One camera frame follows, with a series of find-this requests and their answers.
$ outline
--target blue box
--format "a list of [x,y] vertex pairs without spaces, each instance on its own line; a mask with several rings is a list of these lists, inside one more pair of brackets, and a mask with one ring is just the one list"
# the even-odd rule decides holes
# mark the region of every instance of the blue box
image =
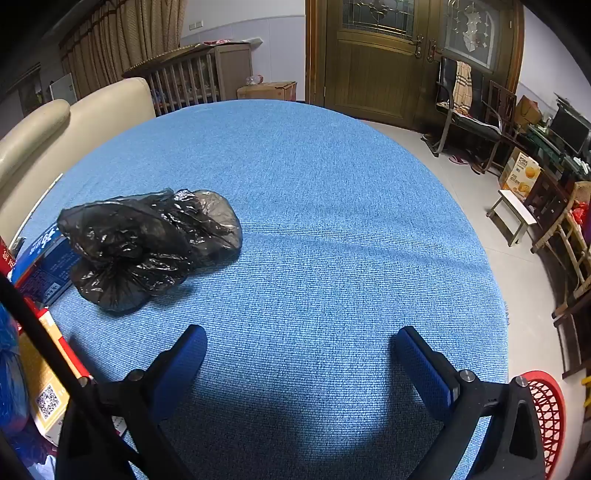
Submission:
[[70,269],[79,258],[54,223],[19,255],[10,280],[24,296],[49,306],[72,284]]

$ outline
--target qr code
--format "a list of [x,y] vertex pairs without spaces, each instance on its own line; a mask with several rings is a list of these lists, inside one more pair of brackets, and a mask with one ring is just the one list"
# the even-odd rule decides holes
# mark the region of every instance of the qr code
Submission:
[[49,416],[60,406],[60,399],[57,398],[53,391],[51,384],[45,387],[45,390],[37,397],[37,405],[43,415],[43,420],[47,420]]

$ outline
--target striped cloth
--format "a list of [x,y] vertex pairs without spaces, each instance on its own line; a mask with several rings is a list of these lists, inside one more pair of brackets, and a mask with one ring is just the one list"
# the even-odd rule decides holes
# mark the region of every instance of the striped cloth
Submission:
[[453,88],[454,110],[468,115],[472,106],[472,68],[462,61],[457,62],[456,85]]

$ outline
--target small wooden stool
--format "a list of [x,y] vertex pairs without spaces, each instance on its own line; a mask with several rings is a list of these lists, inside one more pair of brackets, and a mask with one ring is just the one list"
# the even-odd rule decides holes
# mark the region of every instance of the small wooden stool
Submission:
[[521,203],[519,198],[515,196],[510,190],[499,190],[501,194],[501,198],[499,198],[496,203],[492,206],[491,211],[486,214],[487,217],[491,217],[491,215],[495,212],[495,208],[501,200],[505,202],[505,204],[510,208],[510,210],[515,214],[515,216],[519,219],[521,224],[517,231],[513,234],[511,240],[509,240],[509,246],[512,247],[513,244],[518,244],[521,239],[523,238],[523,234],[526,232],[530,225],[535,225],[535,218],[530,213],[530,211]]

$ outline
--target red plastic basket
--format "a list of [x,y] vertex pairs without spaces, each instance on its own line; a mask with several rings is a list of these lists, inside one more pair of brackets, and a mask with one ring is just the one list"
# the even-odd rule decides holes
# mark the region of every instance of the red plastic basket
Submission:
[[548,480],[558,463],[566,433],[564,397],[556,380],[546,372],[533,370],[522,376],[528,382],[540,421],[546,479]]

